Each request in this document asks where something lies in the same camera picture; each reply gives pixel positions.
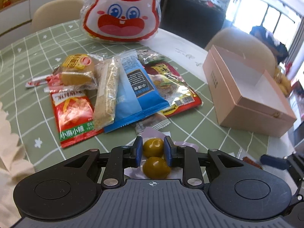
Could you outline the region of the green plum candy pack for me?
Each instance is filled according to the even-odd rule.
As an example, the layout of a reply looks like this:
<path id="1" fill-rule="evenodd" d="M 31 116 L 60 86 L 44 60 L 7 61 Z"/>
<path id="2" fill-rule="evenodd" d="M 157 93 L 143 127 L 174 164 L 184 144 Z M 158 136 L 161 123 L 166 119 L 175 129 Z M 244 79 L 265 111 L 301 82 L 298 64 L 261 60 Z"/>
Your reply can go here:
<path id="1" fill-rule="evenodd" d="M 132 179 L 181 179 L 182 169 L 170 167 L 165 160 L 164 138 L 170 132 L 161 132 L 147 127 L 141 133 L 143 138 L 143 155 L 140 166 L 126 168 L 124 175 Z"/>

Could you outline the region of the blue snack bag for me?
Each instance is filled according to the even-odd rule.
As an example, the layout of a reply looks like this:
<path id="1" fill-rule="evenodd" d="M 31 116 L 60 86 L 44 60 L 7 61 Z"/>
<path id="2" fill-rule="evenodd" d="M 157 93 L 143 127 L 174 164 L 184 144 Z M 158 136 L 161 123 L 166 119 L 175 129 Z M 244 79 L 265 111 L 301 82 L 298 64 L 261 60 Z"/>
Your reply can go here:
<path id="1" fill-rule="evenodd" d="M 137 52 L 125 51 L 116 56 L 121 62 L 116 97 L 115 119 L 104 128 L 105 133 L 147 118 L 167 107 L 169 102 L 161 97 Z"/>

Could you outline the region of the red yellow snack pouch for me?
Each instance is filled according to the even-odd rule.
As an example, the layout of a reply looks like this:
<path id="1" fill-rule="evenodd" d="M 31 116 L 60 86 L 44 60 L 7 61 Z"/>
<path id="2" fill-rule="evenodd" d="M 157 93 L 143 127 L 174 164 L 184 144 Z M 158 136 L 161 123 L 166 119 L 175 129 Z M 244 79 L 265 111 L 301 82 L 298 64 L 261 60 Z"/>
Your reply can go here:
<path id="1" fill-rule="evenodd" d="M 171 117 L 202 104 L 201 98 L 169 63 L 148 65 L 145 70 L 160 96 L 169 103 L 161 111 L 164 116 Z"/>

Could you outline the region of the red spicy snack packet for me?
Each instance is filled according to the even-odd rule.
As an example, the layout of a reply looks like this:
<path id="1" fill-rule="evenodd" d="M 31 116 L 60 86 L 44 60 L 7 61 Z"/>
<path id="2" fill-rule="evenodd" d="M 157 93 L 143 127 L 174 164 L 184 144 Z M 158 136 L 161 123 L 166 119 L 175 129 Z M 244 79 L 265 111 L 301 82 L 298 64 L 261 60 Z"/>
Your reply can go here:
<path id="1" fill-rule="evenodd" d="M 85 91 L 50 91 L 62 148 L 103 133 L 93 125 L 93 105 Z"/>

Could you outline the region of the yellow cake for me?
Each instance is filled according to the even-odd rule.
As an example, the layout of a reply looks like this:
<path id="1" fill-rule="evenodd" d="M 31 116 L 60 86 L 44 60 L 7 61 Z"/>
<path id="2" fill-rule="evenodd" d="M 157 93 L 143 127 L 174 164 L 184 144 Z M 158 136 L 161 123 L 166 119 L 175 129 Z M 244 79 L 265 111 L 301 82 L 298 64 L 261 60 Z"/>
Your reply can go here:
<path id="1" fill-rule="evenodd" d="M 53 73 L 48 87 L 52 92 L 97 89 L 97 68 L 103 56 L 93 54 L 68 55 Z"/>

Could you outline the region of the brown clear candy wrapper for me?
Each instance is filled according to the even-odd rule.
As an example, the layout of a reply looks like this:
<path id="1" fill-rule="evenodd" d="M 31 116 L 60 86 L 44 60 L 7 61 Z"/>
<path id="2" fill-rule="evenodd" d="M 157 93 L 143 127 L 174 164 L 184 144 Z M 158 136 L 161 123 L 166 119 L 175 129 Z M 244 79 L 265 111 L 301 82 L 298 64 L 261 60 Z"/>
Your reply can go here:
<path id="1" fill-rule="evenodd" d="M 151 127 L 155 130 L 160 130 L 166 126 L 168 126 L 171 122 L 169 119 L 163 115 L 161 112 L 155 113 L 143 120 L 132 123 L 132 127 L 134 128 L 137 135 L 141 135 L 143 131 Z"/>

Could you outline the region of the sesame bar clear wrapper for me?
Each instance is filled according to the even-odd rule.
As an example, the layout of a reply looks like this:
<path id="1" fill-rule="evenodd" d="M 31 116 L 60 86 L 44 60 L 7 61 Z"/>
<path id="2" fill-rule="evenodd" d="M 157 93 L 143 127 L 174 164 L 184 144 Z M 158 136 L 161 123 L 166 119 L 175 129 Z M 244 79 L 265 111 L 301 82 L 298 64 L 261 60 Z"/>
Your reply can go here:
<path id="1" fill-rule="evenodd" d="M 117 57 L 112 57 L 104 60 L 97 68 L 99 83 L 93 112 L 95 130 L 101 130 L 114 122 L 120 66 Z"/>

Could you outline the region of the pink cardboard box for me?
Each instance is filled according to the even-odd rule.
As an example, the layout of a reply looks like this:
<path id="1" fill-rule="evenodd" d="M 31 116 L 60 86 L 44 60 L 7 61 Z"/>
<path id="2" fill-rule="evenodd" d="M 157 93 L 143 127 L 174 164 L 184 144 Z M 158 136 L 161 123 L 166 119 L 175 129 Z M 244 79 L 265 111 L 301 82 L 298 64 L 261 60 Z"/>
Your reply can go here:
<path id="1" fill-rule="evenodd" d="M 219 125 L 282 137 L 296 121 L 274 79 L 253 61 L 212 46 L 203 71 Z"/>

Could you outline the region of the yellow plush toy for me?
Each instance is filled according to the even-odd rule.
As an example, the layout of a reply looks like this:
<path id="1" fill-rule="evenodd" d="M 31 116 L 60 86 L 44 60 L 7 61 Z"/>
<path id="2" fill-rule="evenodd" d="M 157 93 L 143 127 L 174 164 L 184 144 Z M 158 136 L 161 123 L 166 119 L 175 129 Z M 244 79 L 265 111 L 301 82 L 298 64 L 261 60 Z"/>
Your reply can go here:
<path id="1" fill-rule="evenodd" d="M 279 68 L 275 68 L 274 80 L 278 84 L 284 96 L 289 97 L 292 91 L 291 81 L 287 79 L 287 77 L 280 71 Z"/>

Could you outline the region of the small green white candy packet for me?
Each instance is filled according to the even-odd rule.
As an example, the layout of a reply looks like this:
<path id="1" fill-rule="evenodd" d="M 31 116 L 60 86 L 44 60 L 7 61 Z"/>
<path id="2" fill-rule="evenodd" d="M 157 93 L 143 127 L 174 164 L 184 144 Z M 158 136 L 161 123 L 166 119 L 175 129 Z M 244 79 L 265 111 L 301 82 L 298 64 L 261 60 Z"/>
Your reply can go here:
<path id="1" fill-rule="evenodd" d="M 142 63 L 142 65 L 149 65 L 158 63 L 165 59 L 165 56 L 149 49 L 141 49 L 136 51 L 138 60 Z"/>

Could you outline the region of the green grid tablecloth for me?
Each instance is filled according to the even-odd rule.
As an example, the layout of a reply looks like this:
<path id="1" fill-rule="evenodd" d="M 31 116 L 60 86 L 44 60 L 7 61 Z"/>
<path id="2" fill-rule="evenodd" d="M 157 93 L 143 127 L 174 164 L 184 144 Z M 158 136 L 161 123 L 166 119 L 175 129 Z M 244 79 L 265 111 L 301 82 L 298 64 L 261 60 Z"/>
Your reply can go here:
<path id="1" fill-rule="evenodd" d="M 268 136 L 218 125 L 205 58 L 163 30 L 143 45 L 109 45 L 76 21 L 50 27 L 1 50 L 1 125 L 35 172 L 90 149 L 130 146 L 133 123 L 170 109 L 172 141 L 259 159 Z"/>

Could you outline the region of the red white stick packet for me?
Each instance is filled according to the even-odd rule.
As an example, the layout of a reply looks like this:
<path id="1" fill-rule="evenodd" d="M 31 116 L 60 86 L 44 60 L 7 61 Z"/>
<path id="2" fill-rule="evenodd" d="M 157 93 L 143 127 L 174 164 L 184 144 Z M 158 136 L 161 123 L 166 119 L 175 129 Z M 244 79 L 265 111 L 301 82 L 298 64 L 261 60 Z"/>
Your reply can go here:
<path id="1" fill-rule="evenodd" d="M 34 88 L 36 86 L 42 86 L 42 85 L 46 85 L 49 83 L 49 81 L 52 79 L 53 74 L 51 75 L 44 75 L 44 76 L 39 76 L 39 77 L 34 77 L 33 79 L 31 79 L 30 81 L 28 81 L 25 84 L 25 87 L 27 89 L 30 88 Z"/>

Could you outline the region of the beige chair behind box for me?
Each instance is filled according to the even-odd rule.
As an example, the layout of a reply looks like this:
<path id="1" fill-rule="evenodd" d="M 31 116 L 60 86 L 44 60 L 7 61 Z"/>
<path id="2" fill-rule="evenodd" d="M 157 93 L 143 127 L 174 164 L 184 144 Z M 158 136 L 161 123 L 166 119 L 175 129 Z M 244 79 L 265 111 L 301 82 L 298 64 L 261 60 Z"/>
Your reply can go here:
<path id="1" fill-rule="evenodd" d="M 273 77 L 277 67 L 277 60 L 272 51 L 256 37 L 237 28 L 224 28 L 206 45 L 208 51 L 212 46 L 224 48 L 245 59 L 250 59 L 264 68 Z"/>

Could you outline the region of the rabbit face snack bag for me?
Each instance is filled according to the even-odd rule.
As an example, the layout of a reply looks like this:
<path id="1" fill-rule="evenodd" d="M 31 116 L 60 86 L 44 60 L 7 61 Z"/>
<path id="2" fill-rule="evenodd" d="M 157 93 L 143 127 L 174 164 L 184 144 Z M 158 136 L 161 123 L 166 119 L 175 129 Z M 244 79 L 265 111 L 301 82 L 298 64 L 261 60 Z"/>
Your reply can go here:
<path id="1" fill-rule="evenodd" d="M 82 30 L 106 42 L 133 43 L 156 34 L 161 0 L 85 0 L 80 11 Z"/>

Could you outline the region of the beige chair far left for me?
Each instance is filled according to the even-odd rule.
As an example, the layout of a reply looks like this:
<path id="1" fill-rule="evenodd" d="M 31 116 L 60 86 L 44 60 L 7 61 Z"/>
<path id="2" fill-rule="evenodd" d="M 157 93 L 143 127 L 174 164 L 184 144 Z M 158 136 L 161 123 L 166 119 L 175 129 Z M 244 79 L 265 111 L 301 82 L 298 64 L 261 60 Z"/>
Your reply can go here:
<path id="1" fill-rule="evenodd" d="M 31 21 L 31 32 L 64 22 L 78 20 L 85 0 L 54 0 L 37 9 Z"/>

